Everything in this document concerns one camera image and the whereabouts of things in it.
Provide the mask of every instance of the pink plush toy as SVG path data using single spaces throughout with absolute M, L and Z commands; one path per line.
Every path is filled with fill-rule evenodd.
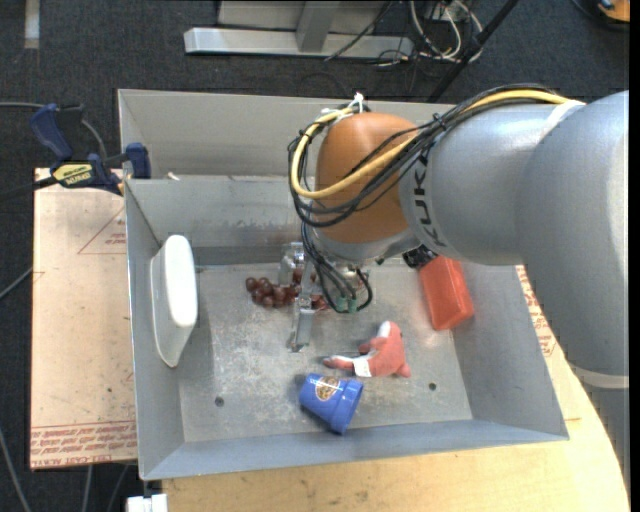
M 329 368 L 351 370 L 359 377 L 384 377 L 397 374 L 411 377 L 411 369 L 405 360 L 404 343 L 400 327 L 386 321 L 380 325 L 378 335 L 369 343 L 358 347 L 360 357 L 331 356 L 322 362 Z

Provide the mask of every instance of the orange plastic container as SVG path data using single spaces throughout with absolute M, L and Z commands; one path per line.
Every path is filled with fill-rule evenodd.
M 434 329 L 452 329 L 473 316 L 473 302 L 459 261 L 436 256 L 418 272 Z

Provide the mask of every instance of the blue cup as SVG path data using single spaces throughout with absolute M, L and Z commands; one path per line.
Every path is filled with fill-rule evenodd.
M 300 403 L 326 421 L 331 430 L 344 434 L 356 412 L 363 385 L 357 380 L 310 373 L 300 390 Z

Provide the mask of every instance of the blue clamp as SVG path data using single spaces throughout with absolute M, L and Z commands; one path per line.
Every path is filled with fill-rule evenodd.
M 82 123 L 84 107 L 59 109 L 55 103 L 49 103 L 38 110 L 29 120 L 29 125 L 41 144 L 51 149 L 56 155 L 56 163 L 50 172 L 60 185 L 66 188 L 92 187 L 120 195 L 122 180 L 111 172 L 112 166 L 130 161 L 133 166 L 133 177 L 148 179 L 151 177 L 151 164 L 147 149 L 139 142 L 127 146 L 125 153 L 102 160 L 96 153 L 87 156 L 74 151 L 76 140 L 69 141 L 69 136 L 78 137 L 76 129 Z M 63 121 L 65 130 L 60 128 Z

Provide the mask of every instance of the black carpet floor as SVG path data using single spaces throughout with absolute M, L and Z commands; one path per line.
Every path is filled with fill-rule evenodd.
M 474 2 L 487 23 L 504 0 Z M 183 33 L 216 21 L 215 2 L 41 0 L 39 50 L 24 48 L 25 3 L 0 0 L 0 101 L 83 103 L 108 152 L 119 150 L 119 88 L 425 101 L 445 64 L 381 71 L 353 60 L 187 56 Z M 404 28 L 405 7 L 384 28 Z M 457 103 L 485 89 L 538 82 L 591 102 L 629 88 L 629 31 L 590 19 L 573 0 L 522 0 L 440 97 Z M 29 111 L 0 109 L 3 189 L 27 185 L 31 169 L 53 163 L 29 129 Z M 0 292 L 32 265 L 33 199 L 0 203 Z M 25 280 L 0 299 L 0 427 L 32 510 L 80 510 L 86 468 L 28 469 L 31 287 Z M 122 466 L 94 469 L 89 511 L 104 511 Z M 135 468 L 121 495 L 143 492 Z M 0 459 L 0 511 L 21 510 Z

